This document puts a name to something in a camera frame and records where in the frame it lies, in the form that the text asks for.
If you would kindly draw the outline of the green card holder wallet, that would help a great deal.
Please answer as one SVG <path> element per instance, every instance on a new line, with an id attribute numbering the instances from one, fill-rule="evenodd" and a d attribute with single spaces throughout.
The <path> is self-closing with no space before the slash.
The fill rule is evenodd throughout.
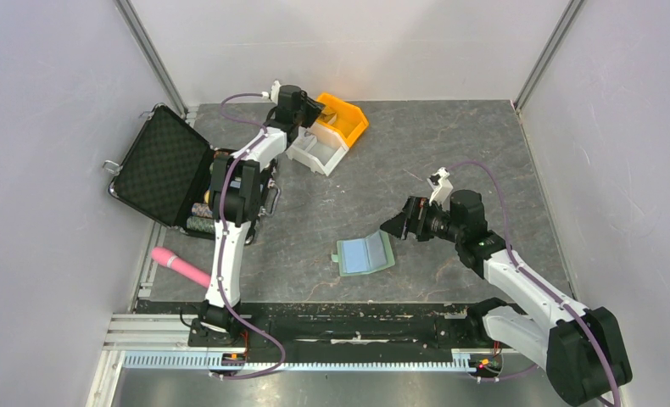
<path id="1" fill-rule="evenodd" d="M 331 255 L 340 276 L 369 275 L 395 265 L 390 236 L 376 231 L 367 237 L 337 241 Z"/>

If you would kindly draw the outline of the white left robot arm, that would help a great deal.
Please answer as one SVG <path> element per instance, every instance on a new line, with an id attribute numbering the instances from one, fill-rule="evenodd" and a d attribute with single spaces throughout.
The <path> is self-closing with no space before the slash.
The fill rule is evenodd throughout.
<path id="1" fill-rule="evenodd" d="M 243 250 L 261 217 L 277 157 L 299 133 L 311 127 L 321 111 L 317 102 L 299 86 L 274 81 L 259 96 L 274 106 L 257 134 L 238 150 L 214 158 L 209 204 L 215 228 L 215 253 L 211 281 L 199 323 L 221 345 L 234 344 L 242 334 L 236 317 L 240 302 L 240 271 Z"/>

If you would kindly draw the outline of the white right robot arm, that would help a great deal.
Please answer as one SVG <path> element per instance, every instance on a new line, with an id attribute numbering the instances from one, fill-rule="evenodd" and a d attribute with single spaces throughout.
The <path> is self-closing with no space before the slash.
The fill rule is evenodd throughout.
<path id="1" fill-rule="evenodd" d="M 571 406 L 606 393 L 621 403 L 619 389 L 634 374 L 616 316 L 592 309 L 548 283 L 526 265 L 506 240 L 489 229 L 481 194 L 458 190 L 447 209 L 425 197 L 408 197 L 381 231 L 419 242 L 439 238 L 455 245 L 461 263 L 509 296 L 469 307 L 467 339 L 504 343 L 544 369 L 555 392 Z"/>

